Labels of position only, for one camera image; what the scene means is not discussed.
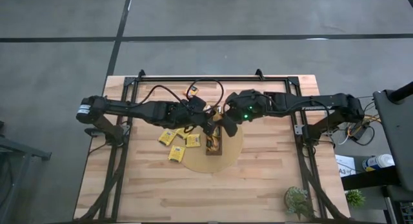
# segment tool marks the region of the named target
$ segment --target wooden tabletop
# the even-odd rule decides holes
[[[303,96],[319,95],[316,77],[298,76]],[[104,94],[121,99],[124,76],[110,76]],[[139,83],[137,101],[158,83]],[[190,82],[164,82],[180,97]],[[222,82],[227,97],[232,92],[256,89],[260,92],[285,92],[283,82]],[[214,104],[220,95],[216,83],[197,83],[198,96]],[[149,101],[175,101],[166,90],[156,89]],[[113,123],[115,116],[107,116]],[[307,112],[309,123],[324,117],[324,112]],[[303,187],[299,171],[291,118],[264,117],[244,122],[243,149],[234,165],[221,172],[193,172],[182,164],[167,160],[170,147],[157,142],[163,129],[134,119],[131,129],[125,177],[118,221],[188,222],[188,221],[297,221],[285,213],[283,195],[288,187]],[[102,145],[95,138],[91,149]],[[77,201],[75,218],[82,216],[103,189],[110,147],[93,152],[86,163],[85,175]],[[350,216],[341,184],[334,151],[329,143],[317,146],[316,161],[321,186],[333,204]],[[317,201],[312,191],[316,210]],[[108,205],[110,213],[111,200]]]

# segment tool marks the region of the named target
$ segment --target gray floor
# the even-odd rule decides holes
[[[0,37],[115,36],[125,0],[0,0]],[[407,0],[132,0],[124,36],[413,33]],[[5,135],[53,152],[33,162],[14,223],[69,221],[90,139],[75,119],[102,91],[113,43],[0,43]],[[122,43],[115,75],[315,74],[322,94],[368,96],[412,81],[413,39]],[[366,147],[388,152],[380,126]],[[382,221],[380,211],[352,210]]]

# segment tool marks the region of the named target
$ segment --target succulent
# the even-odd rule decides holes
[[[365,197],[360,190],[349,190],[346,192],[347,203],[352,207],[361,207],[364,205]]]
[[[297,214],[298,219],[301,219],[301,215],[306,218],[314,217],[314,209],[312,208],[311,201],[308,200],[307,194],[308,192],[301,188],[288,188],[284,195],[284,204],[287,206],[287,213]]]

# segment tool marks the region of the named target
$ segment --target metal stand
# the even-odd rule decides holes
[[[52,155],[51,152],[45,152],[33,147],[29,147],[24,144],[16,143],[5,137],[0,137],[0,148],[4,149],[0,154],[11,154],[17,153],[22,157],[21,164],[17,171],[17,174],[14,175],[14,180],[11,181],[11,189],[9,191],[9,195],[6,198],[4,209],[1,211],[0,223],[8,223],[10,218],[11,211],[14,207],[15,200],[17,198],[17,193],[21,188],[22,182],[26,175],[26,171],[30,164],[30,159],[32,156],[40,157],[43,161],[49,160],[50,156]]]

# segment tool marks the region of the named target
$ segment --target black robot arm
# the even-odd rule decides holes
[[[111,145],[122,145],[124,129],[113,125],[104,114],[135,117],[147,123],[163,128],[176,129],[183,127],[203,128],[204,133],[211,135],[217,125],[212,121],[214,111],[204,112],[205,101],[194,96],[181,102],[148,101],[131,103],[107,99],[101,96],[84,98],[77,111],[76,119],[84,124],[93,124],[105,134]]]
[[[176,129],[200,126],[203,132],[211,135],[217,125],[221,125],[232,137],[237,125],[263,116],[284,117],[300,110],[335,110],[325,119],[313,125],[304,125],[295,130],[302,134],[305,143],[317,144],[321,134],[335,131],[343,122],[357,123],[364,118],[359,99],[351,95],[297,97],[282,92],[244,90],[230,94],[225,101],[223,119],[213,121],[214,111],[205,112],[205,101],[194,96],[180,102],[148,101],[131,103],[91,96],[82,100],[76,118],[85,124],[93,124],[105,133],[106,140],[112,145],[122,145],[124,130],[113,125],[104,114],[127,116],[143,119],[147,123],[163,128]]]
[[[244,90],[230,94],[225,101],[229,109],[225,117],[237,124],[263,116],[284,117],[301,110],[335,110],[313,125],[303,125],[295,130],[303,135],[305,143],[317,144],[321,134],[338,129],[343,122],[357,123],[364,118],[359,99],[351,95],[304,96],[282,92]]]

